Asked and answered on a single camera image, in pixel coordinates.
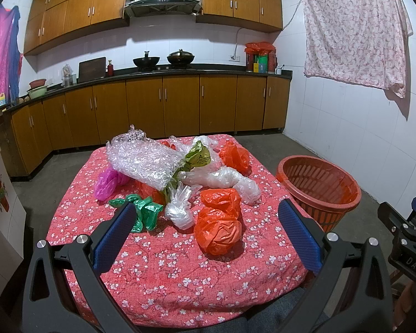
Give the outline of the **glass jar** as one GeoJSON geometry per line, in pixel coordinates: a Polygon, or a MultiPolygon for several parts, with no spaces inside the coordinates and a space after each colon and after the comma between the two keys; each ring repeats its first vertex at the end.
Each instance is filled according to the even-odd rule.
{"type": "Polygon", "coordinates": [[[61,78],[63,87],[69,87],[74,84],[74,73],[68,64],[62,67],[61,78]]]}

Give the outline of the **orange plastic bag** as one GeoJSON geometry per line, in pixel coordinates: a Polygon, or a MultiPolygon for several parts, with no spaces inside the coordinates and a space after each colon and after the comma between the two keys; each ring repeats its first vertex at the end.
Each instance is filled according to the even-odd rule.
{"type": "Polygon", "coordinates": [[[241,197],[237,190],[208,189],[201,192],[202,209],[197,214],[194,236],[211,256],[223,256],[240,241],[241,197]]]}
{"type": "Polygon", "coordinates": [[[225,146],[220,149],[219,157],[226,166],[235,169],[241,175],[248,176],[251,174],[252,167],[248,150],[232,141],[227,141],[225,146]]]}

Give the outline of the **black wok left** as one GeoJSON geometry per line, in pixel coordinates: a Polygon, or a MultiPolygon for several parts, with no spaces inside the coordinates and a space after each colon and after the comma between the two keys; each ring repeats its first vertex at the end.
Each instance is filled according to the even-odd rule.
{"type": "Polygon", "coordinates": [[[158,56],[149,56],[149,51],[146,51],[143,57],[133,59],[133,63],[139,71],[153,71],[159,60],[158,56]]]}

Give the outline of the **red bag on counter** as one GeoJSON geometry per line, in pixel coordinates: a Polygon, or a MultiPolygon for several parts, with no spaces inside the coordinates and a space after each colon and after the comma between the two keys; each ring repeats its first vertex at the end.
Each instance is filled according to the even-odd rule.
{"type": "Polygon", "coordinates": [[[250,42],[245,46],[246,71],[274,73],[277,67],[277,49],[267,41],[250,42]]]}

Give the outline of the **red floral tablecloth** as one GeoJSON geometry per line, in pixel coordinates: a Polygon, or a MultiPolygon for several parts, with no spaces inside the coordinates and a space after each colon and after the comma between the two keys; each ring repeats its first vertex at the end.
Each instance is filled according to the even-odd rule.
{"type": "MultiPolygon", "coordinates": [[[[113,266],[100,275],[137,326],[193,329],[239,316],[297,288],[307,275],[277,208],[288,190],[250,153],[251,175],[262,192],[254,205],[241,203],[243,236],[225,256],[206,256],[193,231],[181,232],[158,218],[154,231],[129,234],[113,266]]],[[[108,166],[96,149],[79,170],[52,218],[46,240],[71,243],[90,234],[115,208],[94,197],[98,175],[108,166]]]]}

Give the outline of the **white plastic bag long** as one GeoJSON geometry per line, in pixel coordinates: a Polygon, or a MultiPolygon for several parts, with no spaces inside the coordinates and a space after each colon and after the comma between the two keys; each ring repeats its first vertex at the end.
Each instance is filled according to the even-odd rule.
{"type": "Polygon", "coordinates": [[[193,168],[187,172],[179,172],[178,180],[187,186],[199,184],[202,187],[211,189],[233,188],[237,190],[244,204],[253,205],[256,203],[262,194],[258,184],[249,175],[243,176],[235,169],[226,166],[219,157],[220,149],[225,146],[227,141],[232,140],[228,139],[224,143],[219,144],[219,141],[216,139],[200,135],[193,138],[189,146],[195,142],[196,138],[200,138],[204,145],[208,147],[211,162],[204,167],[193,168]]]}

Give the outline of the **pink floral hanging cloth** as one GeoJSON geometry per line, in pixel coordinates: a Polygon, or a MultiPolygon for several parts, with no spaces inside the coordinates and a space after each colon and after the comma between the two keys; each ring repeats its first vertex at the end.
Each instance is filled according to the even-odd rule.
{"type": "Polygon", "coordinates": [[[402,0],[301,0],[307,77],[387,90],[407,90],[408,38],[402,0]]]}

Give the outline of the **red plastic basket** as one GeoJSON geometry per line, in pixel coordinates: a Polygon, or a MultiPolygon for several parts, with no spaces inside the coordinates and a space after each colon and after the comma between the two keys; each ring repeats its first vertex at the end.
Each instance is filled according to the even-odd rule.
{"type": "Polygon", "coordinates": [[[278,164],[277,179],[325,232],[332,231],[361,201],[356,180],[337,165],[317,157],[285,157],[278,164]]]}

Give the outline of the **stacked basins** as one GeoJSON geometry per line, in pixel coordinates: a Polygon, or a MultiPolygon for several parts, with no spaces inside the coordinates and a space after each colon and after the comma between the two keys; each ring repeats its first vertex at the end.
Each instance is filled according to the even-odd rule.
{"type": "Polygon", "coordinates": [[[46,94],[48,87],[46,79],[33,80],[29,83],[30,89],[27,91],[30,99],[37,99],[46,94]]]}

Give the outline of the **orange plastic bag front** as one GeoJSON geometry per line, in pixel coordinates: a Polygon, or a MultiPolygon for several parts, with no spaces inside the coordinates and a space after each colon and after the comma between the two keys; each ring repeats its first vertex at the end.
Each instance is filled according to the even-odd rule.
{"type": "Polygon", "coordinates": [[[197,214],[194,236],[211,256],[223,256],[240,241],[241,197],[237,190],[208,189],[201,192],[202,209],[197,214]]]}

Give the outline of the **magenta plastic bag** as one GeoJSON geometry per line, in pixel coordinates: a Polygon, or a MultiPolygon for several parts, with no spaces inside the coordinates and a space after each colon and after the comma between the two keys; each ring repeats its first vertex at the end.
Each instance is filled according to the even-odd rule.
{"type": "Polygon", "coordinates": [[[99,174],[95,183],[94,196],[98,201],[107,201],[118,186],[123,186],[129,181],[130,177],[109,166],[103,173],[99,174]]]}

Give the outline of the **dark cutting board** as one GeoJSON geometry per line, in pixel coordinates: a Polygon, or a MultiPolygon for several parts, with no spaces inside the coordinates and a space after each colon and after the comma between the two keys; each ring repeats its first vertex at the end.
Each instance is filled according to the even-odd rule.
{"type": "Polygon", "coordinates": [[[79,63],[78,78],[80,83],[97,80],[106,76],[106,58],[99,57],[79,63]]]}

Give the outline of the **olive paw print bag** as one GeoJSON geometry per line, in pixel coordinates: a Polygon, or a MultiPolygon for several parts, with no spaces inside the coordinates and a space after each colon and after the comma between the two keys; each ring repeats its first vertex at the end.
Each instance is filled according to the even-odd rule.
{"type": "Polygon", "coordinates": [[[193,168],[204,167],[211,162],[211,156],[209,149],[200,138],[196,138],[195,142],[191,145],[190,150],[185,154],[181,166],[176,169],[170,182],[162,190],[165,197],[165,202],[171,201],[172,190],[175,190],[178,185],[178,173],[183,171],[191,171],[193,168]]]}

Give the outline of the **green plastic bag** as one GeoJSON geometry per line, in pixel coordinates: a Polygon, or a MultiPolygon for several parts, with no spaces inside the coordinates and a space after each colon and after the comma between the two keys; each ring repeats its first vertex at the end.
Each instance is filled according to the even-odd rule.
{"type": "Polygon", "coordinates": [[[124,198],[108,200],[113,208],[120,208],[124,203],[129,202],[136,208],[136,222],[131,228],[131,233],[141,233],[144,229],[152,231],[157,226],[157,220],[164,206],[152,200],[151,196],[141,198],[138,194],[129,194],[124,198]]]}

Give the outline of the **orange plastic bag back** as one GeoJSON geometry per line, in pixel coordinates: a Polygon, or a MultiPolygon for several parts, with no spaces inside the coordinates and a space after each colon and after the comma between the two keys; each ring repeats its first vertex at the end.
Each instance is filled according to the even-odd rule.
{"type": "Polygon", "coordinates": [[[248,150],[232,141],[227,141],[225,146],[220,149],[219,157],[226,166],[235,169],[241,175],[248,176],[251,174],[252,167],[248,150]]]}

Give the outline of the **red bottle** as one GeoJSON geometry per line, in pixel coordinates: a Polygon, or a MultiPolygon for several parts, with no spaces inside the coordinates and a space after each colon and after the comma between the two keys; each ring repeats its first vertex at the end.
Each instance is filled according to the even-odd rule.
{"type": "Polygon", "coordinates": [[[114,69],[113,69],[112,60],[110,59],[110,60],[108,61],[108,66],[107,66],[107,73],[106,73],[106,75],[107,75],[108,77],[111,77],[111,76],[113,76],[113,74],[114,74],[114,69]]]}

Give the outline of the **black wok with lid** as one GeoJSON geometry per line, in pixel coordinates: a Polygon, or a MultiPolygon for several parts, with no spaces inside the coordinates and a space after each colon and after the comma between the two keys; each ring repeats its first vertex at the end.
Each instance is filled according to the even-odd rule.
{"type": "Polygon", "coordinates": [[[167,56],[168,62],[175,69],[184,69],[194,61],[194,54],[183,49],[179,49],[167,56]]]}

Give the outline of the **white cup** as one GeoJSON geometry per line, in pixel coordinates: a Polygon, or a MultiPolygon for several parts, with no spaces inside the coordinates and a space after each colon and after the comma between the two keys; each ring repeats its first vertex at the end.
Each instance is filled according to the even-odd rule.
{"type": "Polygon", "coordinates": [[[275,74],[281,75],[284,67],[285,67],[284,65],[281,65],[281,66],[276,67],[275,74]]]}

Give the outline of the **magenta blue hanging cloth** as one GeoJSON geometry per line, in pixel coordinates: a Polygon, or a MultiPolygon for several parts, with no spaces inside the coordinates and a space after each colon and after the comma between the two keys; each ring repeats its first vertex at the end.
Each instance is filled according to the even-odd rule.
{"type": "Polygon", "coordinates": [[[0,98],[4,103],[19,97],[22,54],[18,47],[20,11],[18,6],[6,9],[0,5],[0,98]]]}

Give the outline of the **large bubble wrap sheet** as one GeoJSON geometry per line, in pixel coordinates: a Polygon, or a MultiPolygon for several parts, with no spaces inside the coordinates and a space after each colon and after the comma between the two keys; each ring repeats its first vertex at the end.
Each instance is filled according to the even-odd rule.
{"type": "Polygon", "coordinates": [[[182,152],[148,138],[134,125],[106,143],[107,161],[114,170],[156,190],[163,190],[175,172],[184,166],[184,156],[182,152]]]}

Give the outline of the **lower wooden cabinets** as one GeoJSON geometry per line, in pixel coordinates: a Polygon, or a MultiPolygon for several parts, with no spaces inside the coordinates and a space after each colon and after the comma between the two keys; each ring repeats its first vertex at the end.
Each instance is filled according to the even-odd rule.
{"type": "Polygon", "coordinates": [[[57,93],[4,114],[8,175],[30,176],[55,151],[104,145],[131,125],[149,138],[282,129],[291,80],[247,74],[134,78],[57,93]]]}

